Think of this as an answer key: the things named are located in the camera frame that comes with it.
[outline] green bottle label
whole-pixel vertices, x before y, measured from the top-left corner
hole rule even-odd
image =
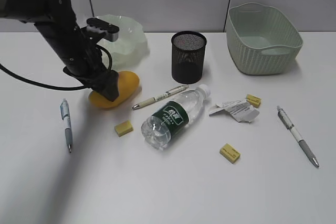
[[[165,106],[155,112],[153,116],[161,119],[165,123],[171,136],[174,136],[189,122],[187,112],[185,112],[181,105],[174,101],[168,102]]]

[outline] water bottle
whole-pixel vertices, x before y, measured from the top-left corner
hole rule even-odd
[[[210,89],[204,84],[178,94],[144,121],[141,132],[145,140],[157,149],[166,145],[181,128],[195,120],[209,96]]]

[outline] eraser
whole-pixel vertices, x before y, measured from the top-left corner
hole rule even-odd
[[[133,131],[133,126],[130,123],[130,121],[123,122],[117,126],[114,127],[116,133],[118,134],[119,137],[124,136],[127,133],[130,133]]]
[[[219,153],[221,153],[227,160],[229,160],[232,164],[236,162],[237,159],[240,157],[240,153],[237,152],[231,145],[226,144],[224,145]]]
[[[253,106],[258,108],[260,106],[261,103],[261,99],[258,97],[254,97],[253,95],[248,94],[246,96],[247,101]]]

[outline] plastic basket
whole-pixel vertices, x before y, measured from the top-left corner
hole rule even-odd
[[[281,11],[258,3],[231,8],[226,32],[231,57],[245,74],[284,72],[303,44],[300,34]]]

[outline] gray pen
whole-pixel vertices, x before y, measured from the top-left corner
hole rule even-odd
[[[137,110],[137,109],[146,107],[146,106],[148,106],[150,104],[156,103],[158,101],[161,101],[162,99],[170,97],[171,95],[180,93],[180,92],[186,90],[187,88],[189,88],[189,85],[178,86],[178,87],[176,87],[174,89],[168,90],[167,92],[165,92],[164,94],[162,94],[162,95],[160,95],[158,97],[152,97],[152,98],[149,98],[149,99],[147,99],[147,100],[145,100],[143,102],[139,102],[138,104],[134,105],[132,107],[132,109],[133,110]]]
[[[295,140],[299,143],[301,149],[306,154],[309,161],[316,167],[319,168],[319,162],[317,162],[317,159],[314,155],[314,153],[309,148],[308,144],[303,140],[301,134],[298,132],[298,130],[295,128],[294,124],[289,119],[288,115],[285,113],[285,111],[280,108],[280,106],[277,106],[278,110],[278,116],[280,120],[283,122],[285,127],[292,133]]]
[[[61,108],[62,120],[64,122],[65,140],[66,140],[69,152],[71,153],[72,152],[72,129],[71,129],[69,104],[67,100],[63,99],[60,108]]]

